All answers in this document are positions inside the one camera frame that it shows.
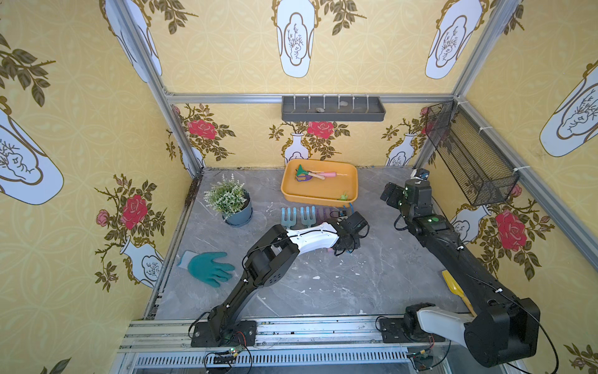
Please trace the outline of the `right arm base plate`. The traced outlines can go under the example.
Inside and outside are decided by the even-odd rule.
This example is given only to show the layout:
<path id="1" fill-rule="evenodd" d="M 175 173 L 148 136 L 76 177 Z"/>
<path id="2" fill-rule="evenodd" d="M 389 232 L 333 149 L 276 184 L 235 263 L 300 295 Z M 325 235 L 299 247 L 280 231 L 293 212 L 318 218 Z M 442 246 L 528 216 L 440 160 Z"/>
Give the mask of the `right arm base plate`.
<path id="1" fill-rule="evenodd" d="M 416 317 L 378 316 L 375 321 L 376 330 L 382 335 L 386 344 L 390 343 L 427 343 L 446 342 L 439 335 L 426 333 L 419 325 Z"/>

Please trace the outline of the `blue cultivator yellow handle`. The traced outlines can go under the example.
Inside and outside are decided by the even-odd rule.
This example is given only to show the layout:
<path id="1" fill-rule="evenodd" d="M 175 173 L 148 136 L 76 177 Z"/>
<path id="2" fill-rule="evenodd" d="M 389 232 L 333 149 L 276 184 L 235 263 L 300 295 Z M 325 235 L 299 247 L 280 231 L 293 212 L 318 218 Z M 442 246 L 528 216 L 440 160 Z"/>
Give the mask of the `blue cultivator yellow handle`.
<path id="1" fill-rule="evenodd" d="M 348 207 L 334 207 L 331 210 L 330 217 L 345 219 L 349 218 L 354 213 L 354 206 L 350 204 Z"/>

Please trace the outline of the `teal garden glove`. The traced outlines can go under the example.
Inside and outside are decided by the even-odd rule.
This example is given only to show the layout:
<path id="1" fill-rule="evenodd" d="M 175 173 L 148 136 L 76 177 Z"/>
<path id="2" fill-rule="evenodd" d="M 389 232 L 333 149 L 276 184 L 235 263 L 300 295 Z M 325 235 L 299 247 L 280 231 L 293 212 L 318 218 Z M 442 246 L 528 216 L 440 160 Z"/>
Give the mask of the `teal garden glove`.
<path id="1" fill-rule="evenodd" d="M 225 252 L 195 253 L 186 251 L 178 262 L 178 267 L 187 270 L 196 280 L 212 288 L 219 288 L 222 283 L 233 277 L 235 267 L 230 263 L 218 262 L 225 258 Z"/>

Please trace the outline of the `aluminium front rail frame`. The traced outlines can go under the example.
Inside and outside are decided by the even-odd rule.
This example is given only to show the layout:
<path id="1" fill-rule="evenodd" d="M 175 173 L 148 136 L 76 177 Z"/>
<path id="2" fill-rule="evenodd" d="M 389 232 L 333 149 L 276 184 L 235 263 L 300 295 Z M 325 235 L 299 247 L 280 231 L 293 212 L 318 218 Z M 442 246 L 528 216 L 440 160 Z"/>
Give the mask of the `aluminium front rail frame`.
<path id="1" fill-rule="evenodd" d="M 376 315 L 249 317 L 255 345 L 192 348 L 191 320 L 133 321 L 112 373 L 521 373 L 522 362 L 485 368 L 460 344 L 390 343 L 376 330 Z"/>

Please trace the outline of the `green rake wooden handle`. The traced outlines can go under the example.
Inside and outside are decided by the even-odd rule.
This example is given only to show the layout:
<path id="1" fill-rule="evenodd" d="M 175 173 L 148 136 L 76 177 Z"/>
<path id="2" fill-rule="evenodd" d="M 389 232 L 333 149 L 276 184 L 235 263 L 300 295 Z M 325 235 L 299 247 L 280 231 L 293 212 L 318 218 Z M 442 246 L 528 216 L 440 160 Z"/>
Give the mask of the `green rake wooden handle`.
<path id="1" fill-rule="evenodd" d="M 304 169 L 301 165 L 299 165 L 296 169 L 296 175 L 295 175 L 295 179 L 298 182 L 307 182 L 311 179 L 320 179 L 320 180 L 325 180 L 326 177 L 324 175 L 312 172 L 312 171 L 308 171 L 306 169 Z"/>

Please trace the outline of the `grey wall shelf tray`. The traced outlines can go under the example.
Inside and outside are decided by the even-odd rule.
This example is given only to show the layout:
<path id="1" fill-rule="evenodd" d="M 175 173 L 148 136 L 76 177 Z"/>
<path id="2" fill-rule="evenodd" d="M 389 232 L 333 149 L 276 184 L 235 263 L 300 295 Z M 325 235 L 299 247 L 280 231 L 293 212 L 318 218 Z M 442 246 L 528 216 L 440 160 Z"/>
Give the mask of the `grey wall shelf tray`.
<path id="1" fill-rule="evenodd" d="M 386 109 L 371 95 L 284 96 L 281 118 L 285 122 L 382 122 Z"/>

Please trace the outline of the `purple cultivator pink handle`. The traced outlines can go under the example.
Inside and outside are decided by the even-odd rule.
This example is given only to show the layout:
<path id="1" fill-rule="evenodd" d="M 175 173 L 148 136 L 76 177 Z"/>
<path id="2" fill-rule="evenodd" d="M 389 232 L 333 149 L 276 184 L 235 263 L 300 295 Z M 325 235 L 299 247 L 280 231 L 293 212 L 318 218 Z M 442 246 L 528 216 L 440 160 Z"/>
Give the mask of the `purple cultivator pink handle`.
<path id="1" fill-rule="evenodd" d="M 325 180 L 328 178 L 335 178 L 336 176 L 337 176 L 336 172 L 322 172 L 322 173 L 304 172 L 304 173 L 296 174 L 295 180 L 298 182 L 308 182 L 312 179 Z"/>

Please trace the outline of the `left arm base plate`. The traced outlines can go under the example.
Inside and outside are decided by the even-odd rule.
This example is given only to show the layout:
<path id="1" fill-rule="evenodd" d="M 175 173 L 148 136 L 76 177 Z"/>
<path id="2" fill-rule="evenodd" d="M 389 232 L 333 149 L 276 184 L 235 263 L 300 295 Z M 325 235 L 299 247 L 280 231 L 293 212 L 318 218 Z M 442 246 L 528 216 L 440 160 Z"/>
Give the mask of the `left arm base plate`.
<path id="1" fill-rule="evenodd" d="M 253 347 L 257 336 L 257 322 L 242 320 L 220 333 L 213 333 L 210 324 L 204 320 L 194 325 L 191 333 L 192 348 L 218 348 L 244 345 Z"/>

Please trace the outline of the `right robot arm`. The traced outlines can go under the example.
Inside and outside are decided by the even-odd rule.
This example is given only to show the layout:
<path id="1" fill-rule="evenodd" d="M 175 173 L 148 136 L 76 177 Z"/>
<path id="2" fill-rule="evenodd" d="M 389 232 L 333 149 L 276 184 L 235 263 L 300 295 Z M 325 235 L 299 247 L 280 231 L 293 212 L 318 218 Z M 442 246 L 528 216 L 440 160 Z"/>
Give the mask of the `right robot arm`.
<path id="1" fill-rule="evenodd" d="M 427 180 L 386 184 L 381 199 L 400 211 L 406 229 L 432 253 L 464 291 L 476 315 L 461 316 L 436 306 L 417 311 L 427 332 L 461 344 L 484 367 L 529 358 L 537 352 L 540 309 L 502 285 L 464 245 L 450 221 L 434 212 Z"/>

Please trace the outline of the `light blue hand rake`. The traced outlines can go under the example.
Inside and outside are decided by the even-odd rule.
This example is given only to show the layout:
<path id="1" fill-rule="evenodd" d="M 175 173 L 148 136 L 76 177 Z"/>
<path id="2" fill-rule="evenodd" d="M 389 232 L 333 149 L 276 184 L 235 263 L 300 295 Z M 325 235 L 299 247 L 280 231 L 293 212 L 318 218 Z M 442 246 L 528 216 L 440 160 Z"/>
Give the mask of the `light blue hand rake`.
<path id="1" fill-rule="evenodd" d="M 317 219 L 316 219 L 316 207 L 315 206 L 301 207 L 300 213 L 301 213 L 301 223 L 303 224 L 303 226 L 305 226 L 306 228 L 311 228 L 316 225 Z"/>
<path id="2" fill-rule="evenodd" d="M 297 224 L 297 208 L 287 207 L 281 209 L 281 224 L 286 229 L 292 229 Z"/>

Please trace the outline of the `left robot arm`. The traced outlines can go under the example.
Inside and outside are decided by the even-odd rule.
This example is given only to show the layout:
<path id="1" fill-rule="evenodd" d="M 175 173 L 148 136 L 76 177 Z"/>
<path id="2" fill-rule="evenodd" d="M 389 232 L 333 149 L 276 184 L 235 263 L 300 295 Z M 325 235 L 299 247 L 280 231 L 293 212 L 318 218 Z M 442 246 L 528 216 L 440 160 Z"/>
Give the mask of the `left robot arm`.
<path id="1" fill-rule="evenodd" d="M 214 307 L 207 321 L 217 341 L 233 330 L 243 308 L 260 289 L 275 285 L 305 252 L 331 249 L 335 256 L 359 249 L 370 225 L 358 212 L 347 218 L 330 218 L 313 228 L 292 230 L 274 225 L 246 253 L 241 261 L 239 282 L 223 303 Z"/>

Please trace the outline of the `orange plastic storage box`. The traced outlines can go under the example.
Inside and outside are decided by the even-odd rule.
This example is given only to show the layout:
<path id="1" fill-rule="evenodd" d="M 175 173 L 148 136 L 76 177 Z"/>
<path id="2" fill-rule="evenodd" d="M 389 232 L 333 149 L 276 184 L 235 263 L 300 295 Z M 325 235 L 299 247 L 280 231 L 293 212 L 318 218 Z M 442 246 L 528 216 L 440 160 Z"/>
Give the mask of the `orange plastic storage box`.
<path id="1" fill-rule="evenodd" d="M 295 175 L 299 165 L 315 173 L 336 172 L 337 176 L 325 180 L 312 179 L 308 182 L 298 182 L 295 180 Z M 343 162 L 294 159 L 287 163 L 280 190 L 289 202 L 348 207 L 358 198 L 358 170 L 355 166 Z M 339 200 L 343 193 L 350 194 L 348 201 Z"/>

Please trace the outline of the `purple rake pink handle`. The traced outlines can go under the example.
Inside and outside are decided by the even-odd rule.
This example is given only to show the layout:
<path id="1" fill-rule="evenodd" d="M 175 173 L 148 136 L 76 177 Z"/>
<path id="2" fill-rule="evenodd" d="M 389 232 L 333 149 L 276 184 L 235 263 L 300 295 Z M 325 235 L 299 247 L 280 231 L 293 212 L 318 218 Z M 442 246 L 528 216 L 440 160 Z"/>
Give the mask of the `purple rake pink handle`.
<path id="1" fill-rule="evenodd" d="M 317 224 L 322 224 L 322 222 L 326 221 L 327 219 L 331 218 L 330 214 L 332 212 L 331 207 L 318 207 L 316 209 L 316 221 Z"/>

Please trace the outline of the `artificial green white plant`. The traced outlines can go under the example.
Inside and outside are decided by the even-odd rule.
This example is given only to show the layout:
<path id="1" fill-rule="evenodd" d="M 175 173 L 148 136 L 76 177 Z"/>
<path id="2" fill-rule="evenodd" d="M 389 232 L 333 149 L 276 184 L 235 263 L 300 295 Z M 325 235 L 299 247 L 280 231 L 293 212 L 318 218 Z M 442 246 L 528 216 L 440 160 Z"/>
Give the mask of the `artificial green white plant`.
<path id="1" fill-rule="evenodd" d="M 244 189 L 244 183 L 235 178 L 234 175 L 226 177 L 212 185 L 205 192 L 204 200 L 207 205 L 220 213 L 224 218 L 240 213 L 249 205 L 249 198 Z"/>

